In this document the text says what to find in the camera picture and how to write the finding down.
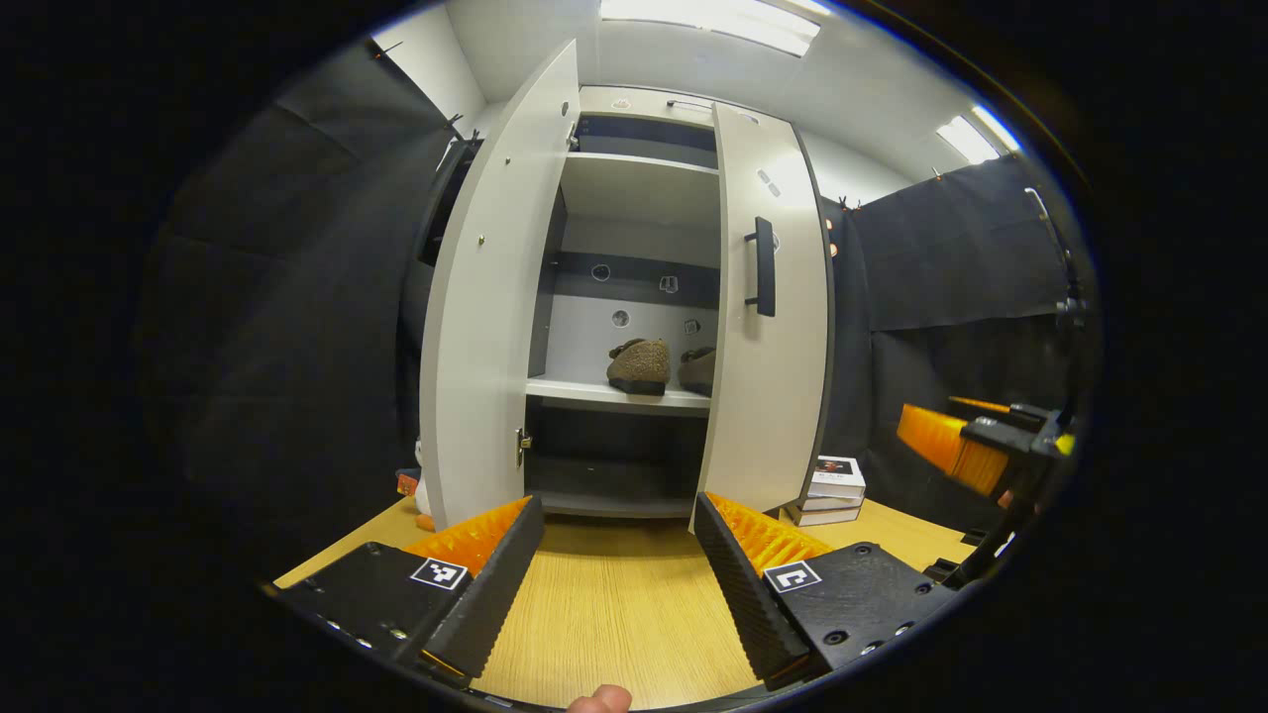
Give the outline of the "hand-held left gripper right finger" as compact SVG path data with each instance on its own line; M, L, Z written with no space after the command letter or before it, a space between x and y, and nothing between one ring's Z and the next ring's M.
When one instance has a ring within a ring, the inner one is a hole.
M694 501L694 535L749 669L771 691L872 658L957 594L883 546L833 548L711 492Z

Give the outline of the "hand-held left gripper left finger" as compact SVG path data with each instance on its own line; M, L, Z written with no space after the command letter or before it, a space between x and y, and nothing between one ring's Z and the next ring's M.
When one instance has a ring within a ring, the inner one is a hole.
M495 641L545 532L526 496L415 546L366 542L280 587L302 619L415 677L470 683Z

